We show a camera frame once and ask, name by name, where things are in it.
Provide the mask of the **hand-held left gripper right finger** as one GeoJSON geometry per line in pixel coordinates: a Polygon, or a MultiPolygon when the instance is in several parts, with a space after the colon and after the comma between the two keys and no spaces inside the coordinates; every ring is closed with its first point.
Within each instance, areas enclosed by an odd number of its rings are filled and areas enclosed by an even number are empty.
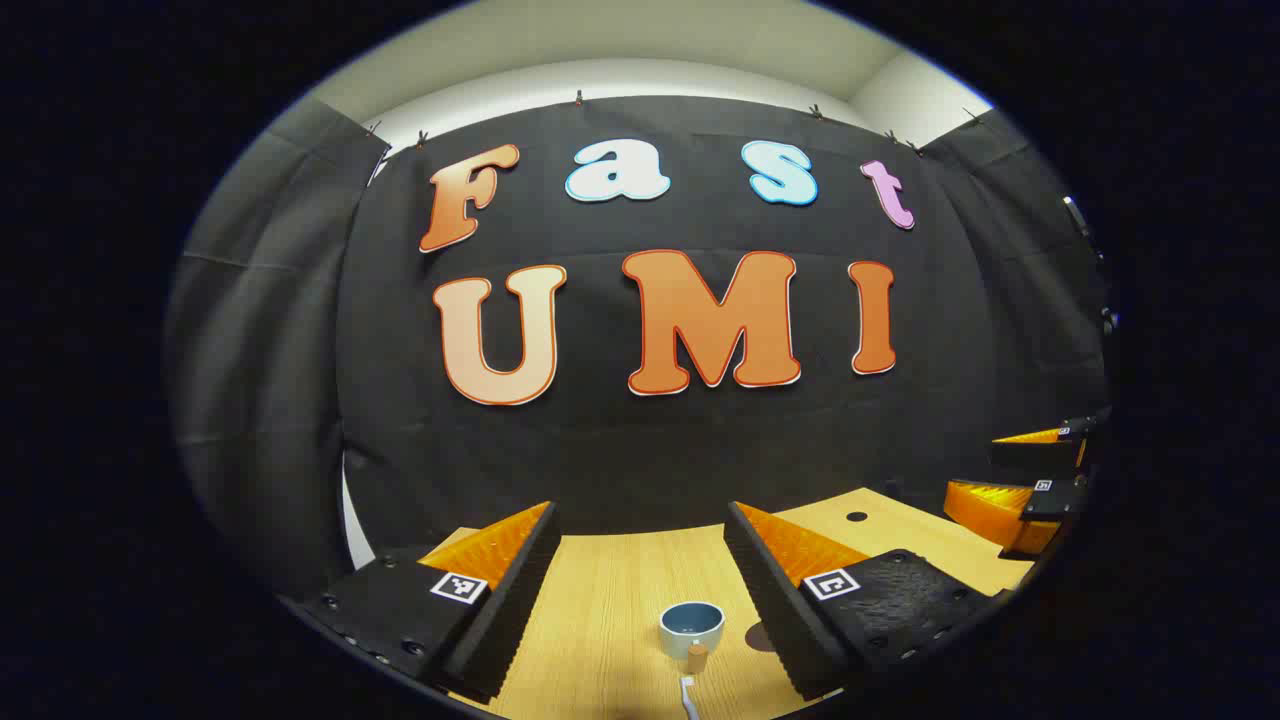
{"type": "Polygon", "coordinates": [[[1011,594],[983,593],[909,550],[861,553],[737,501],[724,543],[804,700],[918,666],[1011,594]]]}

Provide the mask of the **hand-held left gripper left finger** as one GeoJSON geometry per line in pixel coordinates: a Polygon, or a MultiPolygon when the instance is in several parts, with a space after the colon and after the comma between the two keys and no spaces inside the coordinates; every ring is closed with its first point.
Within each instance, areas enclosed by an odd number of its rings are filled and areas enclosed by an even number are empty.
{"type": "Polygon", "coordinates": [[[486,703],[500,693],[561,539],[556,503],[536,503],[436,550],[389,550],[301,607],[394,671],[486,703]]]}

